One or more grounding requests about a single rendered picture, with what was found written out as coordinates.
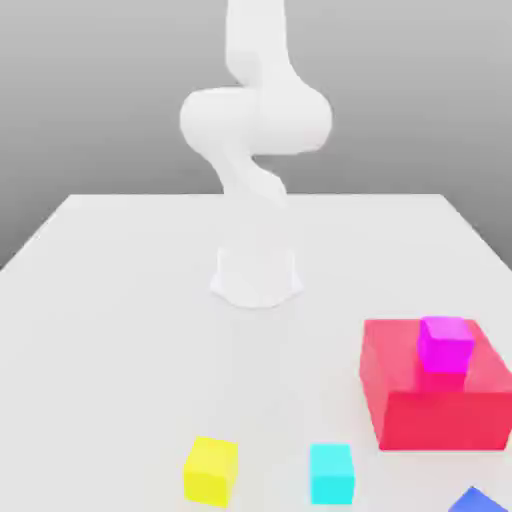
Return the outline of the large red box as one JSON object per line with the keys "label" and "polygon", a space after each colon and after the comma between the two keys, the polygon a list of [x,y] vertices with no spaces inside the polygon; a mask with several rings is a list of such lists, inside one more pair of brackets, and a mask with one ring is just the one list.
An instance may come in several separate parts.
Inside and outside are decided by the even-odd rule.
{"label": "large red box", "polygon": [[469,319],[475,347],[465,374],[424,370],[418,319],[368,319],[359,375],[382,450],[499,451],[512,431],[512,371]]}

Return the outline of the small magenta cube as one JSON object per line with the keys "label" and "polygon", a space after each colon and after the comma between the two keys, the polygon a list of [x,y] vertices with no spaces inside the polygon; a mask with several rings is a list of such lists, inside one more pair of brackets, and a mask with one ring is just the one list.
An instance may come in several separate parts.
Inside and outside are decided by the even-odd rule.
{"label": "small magenta cube", "polygon": [[420,319],[418,357],[430,373],[466,374],[475,338],[466,320],[454,316],[424,316]]}

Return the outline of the small cyan cube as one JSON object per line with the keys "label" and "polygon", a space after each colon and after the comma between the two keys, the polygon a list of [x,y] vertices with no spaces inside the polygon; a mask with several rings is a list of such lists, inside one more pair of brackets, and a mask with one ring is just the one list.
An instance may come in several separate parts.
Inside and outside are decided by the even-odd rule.
{"label": "small cyan cube", "polygon": [[314,505],[350,505],[355,492],[352,450],[345,443],[313,443],[309,457]]}

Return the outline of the small yellow cube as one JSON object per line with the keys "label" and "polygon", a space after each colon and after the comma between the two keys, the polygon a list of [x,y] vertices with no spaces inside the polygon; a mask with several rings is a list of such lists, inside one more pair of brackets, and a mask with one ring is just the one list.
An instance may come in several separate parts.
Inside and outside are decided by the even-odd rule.
{"label": "small yellow cube", "polygon": [[227,508],[238,475],[238,444],[197,436],[183,467],[187,500]]}

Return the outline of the small blue cube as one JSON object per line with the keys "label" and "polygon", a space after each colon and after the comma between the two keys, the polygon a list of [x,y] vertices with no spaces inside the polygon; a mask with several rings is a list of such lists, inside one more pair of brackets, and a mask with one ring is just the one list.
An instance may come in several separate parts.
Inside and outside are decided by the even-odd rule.
{"label": "small blue cube", "polygon": [[478,488],[469,487],[448,509],[448,512],[509,512]]}

